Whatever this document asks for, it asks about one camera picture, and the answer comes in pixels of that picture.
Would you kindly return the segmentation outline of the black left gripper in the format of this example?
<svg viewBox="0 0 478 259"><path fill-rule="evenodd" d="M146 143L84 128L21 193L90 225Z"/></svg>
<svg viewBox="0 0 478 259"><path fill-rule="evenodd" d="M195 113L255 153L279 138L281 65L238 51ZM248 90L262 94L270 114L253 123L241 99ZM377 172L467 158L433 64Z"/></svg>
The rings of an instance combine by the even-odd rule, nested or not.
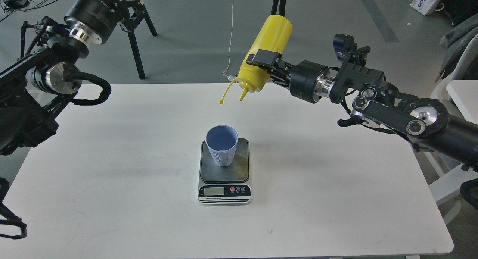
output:
<svg viewBox="0 0 478 259"><path fill-rule="evenodd" d="M80 22L97 35L95 43L105 44L120 21L124 32L133 32L145 18L142 0L76 0L66 13L68 26Z"/></svg>

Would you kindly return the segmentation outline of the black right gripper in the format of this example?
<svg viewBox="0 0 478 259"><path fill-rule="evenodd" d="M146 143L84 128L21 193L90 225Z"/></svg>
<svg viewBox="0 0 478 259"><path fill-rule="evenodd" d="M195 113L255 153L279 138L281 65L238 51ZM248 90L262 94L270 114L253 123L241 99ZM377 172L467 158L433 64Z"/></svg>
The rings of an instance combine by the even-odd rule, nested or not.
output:
<svg viewBox="0 0 478 259"><path fill-rule="evenodd" d="M312 104L317 103L321 99L321 96L316 93L317 79L323 74L329 74L329 67L307 60L298 65L291 65L281 60L281 53L259 49L255 54L249 54L246 64L263 70L274 70L279 67L280 62L280 67L283 68L282 74L287 76L282 77L278 85L288 89L290 94L298 99Z"/></svg>

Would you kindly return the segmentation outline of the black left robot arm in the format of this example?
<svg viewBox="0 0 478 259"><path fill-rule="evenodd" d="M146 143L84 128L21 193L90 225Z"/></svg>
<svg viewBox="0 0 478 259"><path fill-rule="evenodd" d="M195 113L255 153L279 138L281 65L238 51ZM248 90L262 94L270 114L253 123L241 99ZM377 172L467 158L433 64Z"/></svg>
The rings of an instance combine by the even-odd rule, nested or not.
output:
<svg viewBox="0 0 478 259"><path fill-rule="evenodd" d="M24 22L21 57L1 73L1 155L36 147L55 135L55 118L69 104L94 106L111 94L110 84L75 66L91 44L104 44L117 25L128 34L138 76L146 78L135 29L145 21L157 31L142 0L76 0L60 24L45 16Z"/></svg>

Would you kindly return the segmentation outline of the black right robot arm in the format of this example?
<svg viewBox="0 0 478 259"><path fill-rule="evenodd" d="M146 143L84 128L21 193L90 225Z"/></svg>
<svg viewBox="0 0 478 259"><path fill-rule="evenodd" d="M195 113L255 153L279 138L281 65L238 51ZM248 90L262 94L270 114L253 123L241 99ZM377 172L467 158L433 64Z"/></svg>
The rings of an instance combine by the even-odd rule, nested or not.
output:
<svg viewBox="0 0 478 259"><path fill-rule="evenodd" d="M384 125L376 130L399 135L415 150L444 154L459 162L462 172L477 171L476 124L449 114L438 99L400 92L384 72L365 66L370 48L358 48L352 36L337 34L333 48L342 62L334 77L329 67L309 61L291 65L280 53L263 47L245 60L270 74L292 96L313 104L323 97L341 104L350 116L338 121L341 127Z"/></svg>

